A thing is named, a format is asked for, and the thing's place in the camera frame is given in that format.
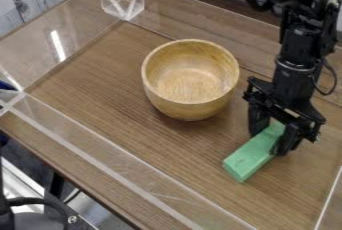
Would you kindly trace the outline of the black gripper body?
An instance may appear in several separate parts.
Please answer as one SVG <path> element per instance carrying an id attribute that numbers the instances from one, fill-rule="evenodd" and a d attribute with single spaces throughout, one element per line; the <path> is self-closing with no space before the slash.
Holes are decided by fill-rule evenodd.
<path id="1" fill-rule="evenodd" d="M 294 123 L 308 125 L 311 142 L 316 142 L 327 118 L 312 104 L 324 62 L 313 59 L 294 63 L 278 57 L 272 81 L 250 76 L 244 99 L 262 105 L 270 114 L 270 121 L 278 120 L 285 127 Z"/>

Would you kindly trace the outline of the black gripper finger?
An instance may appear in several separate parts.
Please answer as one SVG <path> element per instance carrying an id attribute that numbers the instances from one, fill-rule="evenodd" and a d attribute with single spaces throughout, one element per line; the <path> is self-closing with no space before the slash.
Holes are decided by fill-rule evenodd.
<path id="1" fill-rule="evenodd" d="M 285 156 L 292 150 L 296 150 L 302 140 L 311 134 L 308 125 L 294 123 L 285 127 L 284 134 L 277 138 L 270 153 L 277 156 Z"/>
<path id="2" fill-rule="evenodd" d="M 256 103 L 249 104 L 249 132 L 252 136 L 260 134 L 260 132 L 270 124 L 269 110 Z"/>

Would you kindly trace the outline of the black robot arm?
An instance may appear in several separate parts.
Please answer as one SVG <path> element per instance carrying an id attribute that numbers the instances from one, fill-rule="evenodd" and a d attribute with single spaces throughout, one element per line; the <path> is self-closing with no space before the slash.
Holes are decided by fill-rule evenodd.
<path id="1" fill-rule="evenodd" d="M 342 0 L 246 0 L 260 12 L 282 7 L 281 51 L 270 81 L 254 76 L 244 98 L 249 102 L 249 131 L 258 135 L 273 119 L 285 125 L 272 153 L 284 156 L 304 140 L 315 142 L 327 118 L 312 104 L 316 93 L 331 95 L 333 89 L 319 85 L 324 69 L 332 69 L 328 56 L 339 42 L 337 23 Z"/>

